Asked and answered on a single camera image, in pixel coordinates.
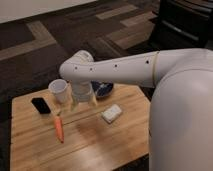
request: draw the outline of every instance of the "white sponge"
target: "white sponge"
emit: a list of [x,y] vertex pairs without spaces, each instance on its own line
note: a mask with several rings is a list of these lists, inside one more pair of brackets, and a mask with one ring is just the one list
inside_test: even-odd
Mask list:
[[121,113],[121,108],[117,104],[114,104],[106,111],[102,112],[102,117],[108,123],[112,123],[116,118],[118,118],[118,116],[121,115]]

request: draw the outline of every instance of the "black phone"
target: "black phone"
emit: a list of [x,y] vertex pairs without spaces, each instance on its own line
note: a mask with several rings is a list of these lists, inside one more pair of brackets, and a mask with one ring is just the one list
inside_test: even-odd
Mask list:
[[48,114],[51,112],[49,106],[42,97],[33,98],[31,103],[35,106],[40,114]]

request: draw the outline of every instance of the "dark carpet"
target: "dark carpet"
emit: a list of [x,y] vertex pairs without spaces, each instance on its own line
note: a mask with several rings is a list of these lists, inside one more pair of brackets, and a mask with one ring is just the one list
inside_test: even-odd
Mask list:
[[[98,17],[127,5],[135,9],[104,19]],[[50,81],[60,77],[60,64],[80,49],[88,50],[96,61],[152,51],[143,38],[139,42],[135,36],[138,32],[150,34],[150,30],[141,28],[127,37],[128,26],[121,21],[150,11],[157,13],[158,5],[157,0],[103,1],[77,10],[41,15],[35,20],[0,25],[0,171],[9,170],[12,99],[46,88]],[[111,33],[115,33],[114,38],[109,36]],[[45,45],[41,35],[49,37]],[[126,38],[131,38],[127,49],[120,43],[126,45]],[[151,97],[152,91],[142,90]],[[117,170],[147,170],[147,161],[145,156]]]

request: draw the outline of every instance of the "carrot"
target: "carrot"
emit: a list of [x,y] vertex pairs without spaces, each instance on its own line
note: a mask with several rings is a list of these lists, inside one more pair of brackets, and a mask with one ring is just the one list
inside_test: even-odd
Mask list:
[[61,143],[64,142],[64,131],[62,127],[62,120],[60,116],[56,115],[54,116],[54,125],[55,125],[55,130],[56,130],[56,136],[58,137],[59,141]]

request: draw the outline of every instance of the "wooden table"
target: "wooden table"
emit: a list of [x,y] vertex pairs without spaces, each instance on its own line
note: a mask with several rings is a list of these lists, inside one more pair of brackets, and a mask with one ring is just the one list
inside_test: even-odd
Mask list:
[[[43,97],[53,113],[62,109],[63,144],[52,115],[38,114],[30,103],[33,97]],[[100,112],[115,103],[123,114],[107,124]],[[13,99],[12,171],[113,170],[148,153],[149,101],[137,86],[115,85],[97,107],[86,103],[71,111],[70,106],[59,105],[48,90]]]

